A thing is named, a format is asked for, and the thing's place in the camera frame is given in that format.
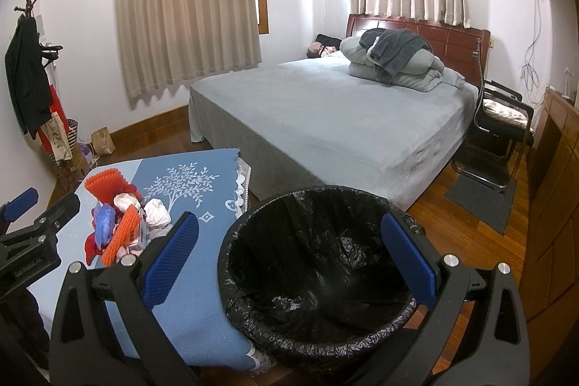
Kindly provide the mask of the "red glove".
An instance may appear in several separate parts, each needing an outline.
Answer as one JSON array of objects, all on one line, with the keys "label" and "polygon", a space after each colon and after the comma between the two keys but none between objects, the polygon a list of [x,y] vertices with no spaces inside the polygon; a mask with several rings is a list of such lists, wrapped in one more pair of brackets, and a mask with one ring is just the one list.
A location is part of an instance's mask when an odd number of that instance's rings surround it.
[{"label": "red glove", "polygon": [[[124,193],[135,194],[136,198],[141,202],[142,196],[136,189],[135,185],[128,183]],[[103,249],[99,249],[95,244],[92,210],[90,212],[92,232],[87,236],[87,239],[85,239],[84,242],[84,253],[88,264],[92,263],[92,261],[99,256],[101,263],[103,263],[105,267],[110,267],[110,265],[117,259],[120,259],[121,256],[127,254],[130,251],[130,246],[138,239],[138,232],[143,223],[141,208],[137,211],[134,207],[130,207],[125,213],[120,213],[115,208],[114,203],[110,206],[116,210],[116,227],[114,229],[112,240]]]}]

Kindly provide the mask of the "dark grey blanket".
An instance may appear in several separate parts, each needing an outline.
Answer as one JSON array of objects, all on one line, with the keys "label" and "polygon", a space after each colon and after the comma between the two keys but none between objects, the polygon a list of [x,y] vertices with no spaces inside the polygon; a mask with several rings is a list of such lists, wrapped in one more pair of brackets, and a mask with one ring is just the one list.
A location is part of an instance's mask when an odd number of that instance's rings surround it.
[{"label": "dark grey blanket", "polygon": [[389,75],[401,69],[419,51],[432,52],[430,43],[412,30],[371,28],[360,36],[359,45],[368,60]]}]

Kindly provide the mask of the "striped basket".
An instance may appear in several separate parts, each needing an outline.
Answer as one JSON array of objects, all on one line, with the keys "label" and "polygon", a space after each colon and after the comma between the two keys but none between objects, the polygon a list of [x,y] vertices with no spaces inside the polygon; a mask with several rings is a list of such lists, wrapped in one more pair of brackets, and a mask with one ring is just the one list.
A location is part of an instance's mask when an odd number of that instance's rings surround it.
[{"label": "striped basket", "polygon": [[77,132],[79,131],[79,123],[75,119],[67,119],[68,125],[68,142],[71,147],[77,143]]}]

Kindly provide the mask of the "bed with grey sheet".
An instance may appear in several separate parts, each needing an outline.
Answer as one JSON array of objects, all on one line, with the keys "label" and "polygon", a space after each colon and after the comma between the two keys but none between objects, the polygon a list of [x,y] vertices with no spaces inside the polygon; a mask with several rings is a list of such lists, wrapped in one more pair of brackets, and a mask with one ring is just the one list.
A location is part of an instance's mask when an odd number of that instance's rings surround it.
[{"label": "bed with grey sheet", "polygon": [[359,79],[349,65],[335,53],[198,79],[190,138],[239,149],[260,200],[326,184],[409,209],[462,143],[478,90],[441,83],[420,92]]}]

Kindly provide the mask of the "white tissue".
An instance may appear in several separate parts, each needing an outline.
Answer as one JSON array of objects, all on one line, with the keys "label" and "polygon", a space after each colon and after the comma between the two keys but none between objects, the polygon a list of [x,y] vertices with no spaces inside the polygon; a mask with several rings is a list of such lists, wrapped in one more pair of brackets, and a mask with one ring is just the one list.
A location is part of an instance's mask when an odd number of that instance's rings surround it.
[{"label": "white tissue", "polygon": [[151,229],[162,229],[171,223],[171,216],[160,199],[151,199],[144,205],[144,215]]},{"label": "white tissue", "polygon": [[136,198],[135,194],[131,193],[120,193],[116,195],[113,203],[120,213],[125,213],[130,207],[134,207],[137,211],[141,208],[138,198]]}]

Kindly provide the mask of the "orange foam net sleeve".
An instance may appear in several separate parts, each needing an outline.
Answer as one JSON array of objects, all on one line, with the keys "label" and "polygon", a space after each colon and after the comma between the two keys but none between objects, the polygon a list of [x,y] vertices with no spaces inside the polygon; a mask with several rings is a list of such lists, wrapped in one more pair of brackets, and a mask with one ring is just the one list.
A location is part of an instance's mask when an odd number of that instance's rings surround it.
[{"label": "orange foam net sleeve", "polygon": [[118,169],[105,169],[85,180],[84,188],[100,203],[112,205],[114,198],[124,193],[128,181]]}]

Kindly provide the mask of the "folded grey duvet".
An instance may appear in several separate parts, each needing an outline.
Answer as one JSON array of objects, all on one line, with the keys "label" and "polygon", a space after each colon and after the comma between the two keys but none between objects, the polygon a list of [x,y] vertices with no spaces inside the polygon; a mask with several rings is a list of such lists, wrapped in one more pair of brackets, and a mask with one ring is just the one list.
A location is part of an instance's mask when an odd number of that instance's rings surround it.
[{"label": "folded grey duvet", "polygon": [[396,85],[430,92],[439,84],[444,83],[461,90],[466,83],[465,77],[448,68],[433,53],[426,49],[418,50],[409,61],[396,73],[377,70],[367,57],[367,51],[359,45],[358,37],[348,37],[341,42],[341,52],[349,59],[348,74],[358,79]]}]

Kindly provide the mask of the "black bag beside bed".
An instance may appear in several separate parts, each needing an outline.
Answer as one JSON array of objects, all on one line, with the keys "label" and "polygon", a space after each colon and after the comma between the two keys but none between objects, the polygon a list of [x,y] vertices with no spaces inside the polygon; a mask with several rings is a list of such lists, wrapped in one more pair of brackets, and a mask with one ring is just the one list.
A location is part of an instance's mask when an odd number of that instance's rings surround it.
[{"label": "black bag beside bed", "polygon": [[306,58],[316,59],[323,58],[339,51],[342,40],[332,36],[319,33],[315,40],[308,46]]}]

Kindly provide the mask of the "wooden coat rack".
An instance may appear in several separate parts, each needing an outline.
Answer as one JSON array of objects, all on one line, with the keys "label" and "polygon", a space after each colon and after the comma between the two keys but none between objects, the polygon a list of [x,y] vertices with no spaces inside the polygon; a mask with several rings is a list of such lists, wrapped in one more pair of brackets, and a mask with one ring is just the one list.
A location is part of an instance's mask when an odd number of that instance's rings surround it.
[{"label": "wooden coat rack", "polygon": [[[22,13],[25,17],[33,18],[33,9],[37,1],[38,0],[26,0],[23,7],[15,6],[14,11]],[[59,59],[60,52],[64,49],[62,45],[43,44],[41,42],[38,42],[38,45],[43,68],[47,68],[49,65],[55,63]]]}]

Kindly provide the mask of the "red hanging bag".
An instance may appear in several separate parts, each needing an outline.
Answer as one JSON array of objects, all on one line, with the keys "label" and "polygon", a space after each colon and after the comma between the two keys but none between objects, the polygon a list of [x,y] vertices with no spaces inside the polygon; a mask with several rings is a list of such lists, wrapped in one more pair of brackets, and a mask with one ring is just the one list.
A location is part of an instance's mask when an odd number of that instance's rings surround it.
[{"label": "red hanging bag", "polygon": [[38,129],[42,149],[51,154],[56,162],[70,161],[72,151],[69,144],[69,126],[62,105],[53,85],[49,86],[52,105],[49,107],[51,118]]}]

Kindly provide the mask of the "black lined trash bin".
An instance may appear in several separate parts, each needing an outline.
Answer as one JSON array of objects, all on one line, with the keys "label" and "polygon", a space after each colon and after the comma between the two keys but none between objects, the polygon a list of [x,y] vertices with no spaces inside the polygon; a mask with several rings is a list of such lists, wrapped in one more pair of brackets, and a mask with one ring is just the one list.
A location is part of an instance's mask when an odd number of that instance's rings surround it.
[{"label": "black lined trash bin", "polygon": [[262,201],[228,230],[218,282],[228,321],[283,364],[333,368],[370,353],[417,303],[381,235],[387,199],[342,186]]}]

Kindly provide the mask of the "black metal chair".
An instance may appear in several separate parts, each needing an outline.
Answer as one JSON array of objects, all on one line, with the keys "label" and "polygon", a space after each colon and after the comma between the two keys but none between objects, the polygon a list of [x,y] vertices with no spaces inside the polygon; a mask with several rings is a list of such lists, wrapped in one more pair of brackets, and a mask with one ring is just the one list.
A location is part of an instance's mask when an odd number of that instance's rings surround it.
[{"label": "black metal chair", "polygon": [[534,109],[520,93],[485,79],[482,48],[473,59],[479,89],[473,120],[451,160],[452,168],[496,192],[504,192],[516,175],[527,148],[534,143]]}]

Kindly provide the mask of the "blue plastic bag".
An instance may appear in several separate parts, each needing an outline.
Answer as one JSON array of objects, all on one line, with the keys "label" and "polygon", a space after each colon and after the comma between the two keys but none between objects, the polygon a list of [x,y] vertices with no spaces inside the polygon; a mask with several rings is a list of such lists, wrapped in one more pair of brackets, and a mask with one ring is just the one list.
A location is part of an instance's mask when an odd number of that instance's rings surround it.
[{"label": "blue plastic bag", "polygon": [[112,240],[116,227],[116,210],[108,204],[98,203],[92,210],[95,244],[105,248]]}]

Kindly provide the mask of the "black hanging jacket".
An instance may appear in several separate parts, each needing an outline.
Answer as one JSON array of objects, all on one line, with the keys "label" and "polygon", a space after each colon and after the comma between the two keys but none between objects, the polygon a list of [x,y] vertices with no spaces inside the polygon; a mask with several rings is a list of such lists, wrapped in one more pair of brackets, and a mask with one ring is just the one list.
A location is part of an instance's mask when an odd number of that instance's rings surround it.
[{"label": "black hanging jacket", "polygon": [[5,70],[19,127],[35,140],[39,127],[51,119],[53,104],[35,18],[20,15],[5,54]]}]

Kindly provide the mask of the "wooden cabinet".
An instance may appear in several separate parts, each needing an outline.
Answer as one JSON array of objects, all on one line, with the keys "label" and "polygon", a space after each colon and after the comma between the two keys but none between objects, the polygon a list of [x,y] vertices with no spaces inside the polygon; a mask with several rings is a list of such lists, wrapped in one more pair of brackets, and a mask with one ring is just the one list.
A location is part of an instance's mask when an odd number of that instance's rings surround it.
[{"label": "wooden cabinet", "polygon": [[578,110],[548,89],[528,158],[529,216],[520,293],[530,377],[565,376],[578,361],[557,358],[578,341]]}]

